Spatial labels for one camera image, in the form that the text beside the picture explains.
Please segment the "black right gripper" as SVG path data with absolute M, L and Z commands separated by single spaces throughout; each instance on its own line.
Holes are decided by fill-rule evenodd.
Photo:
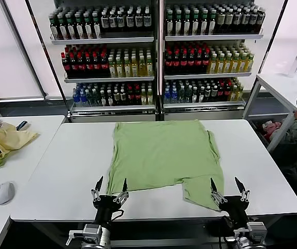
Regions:
M 219 204 L 218 207 L 220 210 L 228 213 L 229 219 L 234 226 L 245 226 L 248 222 L 246 209 L 248 208 L 250 190 L 247 190 L 237 177 L 235 177 L 235 181 L 241 196 L 224 197 L 217 190 L 215 182 L 211 178 L 211 197 L 215 204 Z

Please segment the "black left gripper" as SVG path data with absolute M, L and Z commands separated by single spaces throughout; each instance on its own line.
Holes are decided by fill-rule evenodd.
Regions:
M 100 196 L 102 182 L 103 176 L 96 182 L 95 188 L 91 189 L 93 206 L 97 210 L 93 223 L 96 225 L 110 225 L 113 220 L 124 214 L 120 203 L 124 203 L 128 199 L 127 179 L 124 179 L 122 191 L 117 196 Z

